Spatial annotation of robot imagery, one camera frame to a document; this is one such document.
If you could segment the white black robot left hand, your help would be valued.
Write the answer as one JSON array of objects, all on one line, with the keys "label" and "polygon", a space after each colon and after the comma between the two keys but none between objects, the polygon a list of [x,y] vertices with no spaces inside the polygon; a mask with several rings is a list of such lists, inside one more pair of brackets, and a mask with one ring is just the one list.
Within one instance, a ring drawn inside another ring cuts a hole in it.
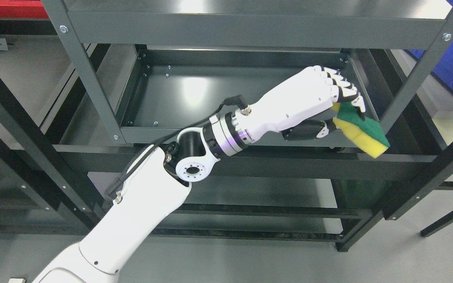
[{"label": "white black robot left hand", "polygon": [[255,143],[267,132],[295,127],[336,103],[350,103],[366,119],[365,101],[354,84],[337,69],[309,66],[266,92],[248,115],[237,111],[238,130]]}]

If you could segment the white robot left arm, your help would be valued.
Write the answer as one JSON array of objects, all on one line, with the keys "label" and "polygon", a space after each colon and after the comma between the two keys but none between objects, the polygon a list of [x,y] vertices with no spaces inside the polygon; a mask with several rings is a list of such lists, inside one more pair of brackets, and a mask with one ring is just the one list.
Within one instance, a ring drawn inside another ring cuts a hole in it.
[{"label": "white robot left arm", "polygon": [[112,206],[102,220],[83,240],[59,253],[34,282],[118,282],[140,244],[187,199],[192,182],[205,179],[222,155],[247,146],[238,116],[249,112],[241,96],[225,99],[210,118],[141,150],[110,186]]}]

